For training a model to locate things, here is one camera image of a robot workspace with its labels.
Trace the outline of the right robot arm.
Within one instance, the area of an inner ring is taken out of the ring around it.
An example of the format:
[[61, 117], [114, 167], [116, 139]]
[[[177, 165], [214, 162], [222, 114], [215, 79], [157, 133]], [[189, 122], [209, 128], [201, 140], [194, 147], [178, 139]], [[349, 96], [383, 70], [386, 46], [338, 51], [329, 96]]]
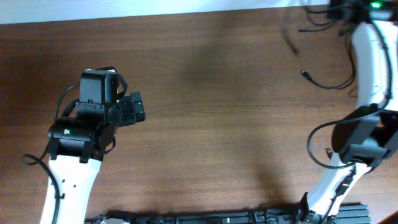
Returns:
[[293, 214], [268, 213], [280, 223], [368, 223], [365, 209], [344, 206], [357, 181], [397, 152], [397, 2], [331, 1], [327, 29], [343, 21], [358, 83], [356, 109], [332, 121], [330, 163]]

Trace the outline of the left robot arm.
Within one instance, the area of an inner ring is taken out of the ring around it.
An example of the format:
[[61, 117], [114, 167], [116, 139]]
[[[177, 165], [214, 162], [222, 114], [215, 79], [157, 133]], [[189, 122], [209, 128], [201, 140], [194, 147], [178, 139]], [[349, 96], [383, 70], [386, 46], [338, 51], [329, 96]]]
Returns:
[[146, 118], [141, 94], [126, 93], [114, 67], [86, 69], [80, 96], [49, 129], [49, 184], [41, 223], [83, 223], [104, 156], [116, 130]]

